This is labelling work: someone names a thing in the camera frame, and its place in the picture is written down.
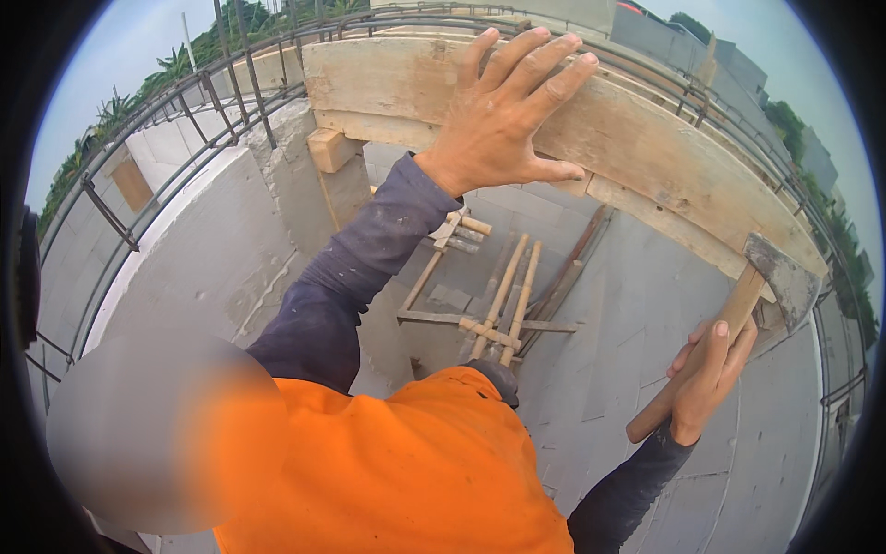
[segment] hammer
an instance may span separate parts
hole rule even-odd
[[[756,232],[748,235],[742,253],[748,264],[717,317],[729,324],[729,346],[748,321],[766,283],[781,308],[788,336],[793,335],[812,311],[821,290],[821,279]],[[677,391],[701,369],[706,350],[707,334],[689,353],[683,369],[627,424],[627,438],[632,443],[648,437],[671,415]]]

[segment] orange shirt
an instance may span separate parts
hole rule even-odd
[[[529,434],[478,371],[449,368],[384,401],[275,382],[289,455],[265,497],[215,528],[223,554],[572,552]]]

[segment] construction worker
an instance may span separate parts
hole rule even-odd
[[[447,213],[474,189],[580,179],[543,160],[532,135],[597,69],[581,45],[538,27],[480,61],[499,39],[464,54],[447,123],[434,144],[394,164],[375,198],[333,236],[286,292],[248,352],[275,378],[289,411],[289,454],[276,485],[217,527],[225,554],[245,552],[616,552],[680,469],[731,389],[756,337],[750,321],[728,348],[726,322],[702,326],[674,360],[709,334],[704,367],[682,387],[672,418],[588,492],[567,519],[545,495],[520,422],[517,383],[472,360],[409,383],[386,400],[349,396],[360,368],[356,326]]]

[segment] wooden board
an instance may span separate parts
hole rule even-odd
[[[423,137],[428,144],[434,126],[446,118],[465,46],[408,37],[311,44],[304,50],[308,97],[316,110],[414,121],[409,138]],[[375,140],[366,137],[373,124],[361,125],[357,133],[363,136],[332,128]],[[390,127],[386,134],[385,142],[403,144]],[[682,119],[612,82],[592,78],[542,126],[533,144],[538,152],[578,163],[652,200],[737,255],[748,233],[758,231],[812,272],[828,271],[790,211],[738,159]],[[588,192],[595,194],[591,187]]]

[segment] hand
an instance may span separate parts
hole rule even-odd
[[[453,198],[485,186],[584,178],[578,165],[543,160],[532,150],[541,123],[599,65],[594,54],[582,54],[546,80],[581,45],[573,34],[550,43],[549,37],[544,27],[515,37],[493,53],[479,78],[480,60],[499,32],[488,28],[464,53],[447,120],[431,147],[415,156],[418,167]]]
[[[667,371],[668,377],[673,377],[677,371],[683,369],[689,352],[696,347],[705,333],[707,333],[707,346],[703,365],[677,391],[672,409],[671,436],[684,446],[698,441],[708,419],[732,390],[738,376],[742,374],[748,354],[757,339],[757,325],[753,317],[748,317],[748,321],[730,348],[729,325],[725,321],[718,321],[714,325],[710,322],[701,322],[689,335],[689,343],[674,358]]]

